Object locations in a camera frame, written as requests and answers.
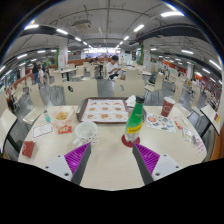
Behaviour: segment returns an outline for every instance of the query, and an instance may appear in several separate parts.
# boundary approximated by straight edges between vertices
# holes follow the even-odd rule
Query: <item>pillar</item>
[[[188,79],[192,79],[192,77],[193,77],[193,69],[194,69],[194,65],[189,64],[187,66],[187,78]]]
[[[151,71],[151,54],[149,48],[144,49],[143,68],[146,72]]]
[[[25,65],[21,66],[20,67],[20,78],[23,78],[26,76],[26,68],[25,68]]]
[[[68,40],[65,38],[60,40],[58,57],[60,58],[58,59],[59,68],[64,68],[68,64]]]

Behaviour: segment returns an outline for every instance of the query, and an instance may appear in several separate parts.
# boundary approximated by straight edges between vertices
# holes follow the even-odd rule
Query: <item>paper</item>
[[[147,113],[147,127],[176,133],[174,121],[162,115]]]
[[[122,100],[88,100],[81,121],[126,122],[126,112]]]
[[[33,139],[43,137],[54,132],[51,123],[41,125],[39,127],[33,128]]]

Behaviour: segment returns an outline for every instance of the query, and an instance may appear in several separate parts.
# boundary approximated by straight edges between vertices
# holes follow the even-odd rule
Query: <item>green bottle cap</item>
[[[136,96],[136,103],[144,103],[145,97],[144,96]]]

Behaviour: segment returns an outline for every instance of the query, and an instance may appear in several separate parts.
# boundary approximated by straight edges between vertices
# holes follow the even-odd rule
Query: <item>dining table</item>
[[[59,107],[49,107],[47,110],[50,116]],[[161,106],[144,106],[148,113],[161,114]],[[169,118],[175,118],[179,124],[185,126],[182,121],[184,114],[173,107]],[[58,155],[65,155],[80,145],[74,145],[76,139],[75,127],[79,124],[75,116],[68,126],[72,126],[72,133],[58,134],[57,128],[51,134],[35,139],[35,146],[31,158],[19,154],[18,161],[44,169],[52,158]],[[46,124],[44,114],[36,120],[34,127]],[[157,130],[146,126],[145,120],[140,131],[140,144],[162,155],[172,157],[183,168],[201,163],[207,155],[205,150],[199,155],[196,146],[184,140],[182,130],[176,128],[176,133]],[[80,186],[101,190],[123,190],[141,188],[144,182],[132,153],[132,148],[122,143],[122,136],[125,133],[126,124],[102,124],[97,123],[99,141],[92,148],[85,172]],[[186,128],[198,135],[194,126],[188,122]],[[33,140],[32,129],[29,131],[25,141]]]

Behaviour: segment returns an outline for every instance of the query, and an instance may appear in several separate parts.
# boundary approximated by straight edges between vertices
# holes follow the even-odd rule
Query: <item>person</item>
[[[6,99],[7,100],[9,99],[9,101],[7,102],[8,103],[8,107],[10,107],[12,113],[14,114],[15,113],[15,108],[14,108],[14,104],[12,102],[11,95],[6,92],[6,88],[4,88],[4,92],[5,92]]]
[[[123,63],[124,63],[124,57],[121,56],[121,64],[123,64]]]
[[[38,66],[37,66],[37,63],[34,62],[33,63],[33,69],[32,69],[32,72],[33,72],[33,78],[34,78],[34,85],[38,83]]]
[[[40,66],[38,67],[38,71],[39,71],[38,76],[40,78],[40,83],[42,84],[41,88],[43,88],[44,87],[44,72],[43,72],[43,70],[41,69]]]
[[[40,68],[41,68],[41,70],[43,71],[44,78],[45,78],[45,67],[44,67],[44,65],[43,65],[43,62],[42,62],[42,61],[40,62]]]
[[[120,71],[121,69],[118,68],[118,56],[114,55],[111,58],[111,62],[107,63],[106,69],[107,69],[107,77],[109,77],[111,80],[114,79],[114,77],[118,77],[119,74],[118,71]]]

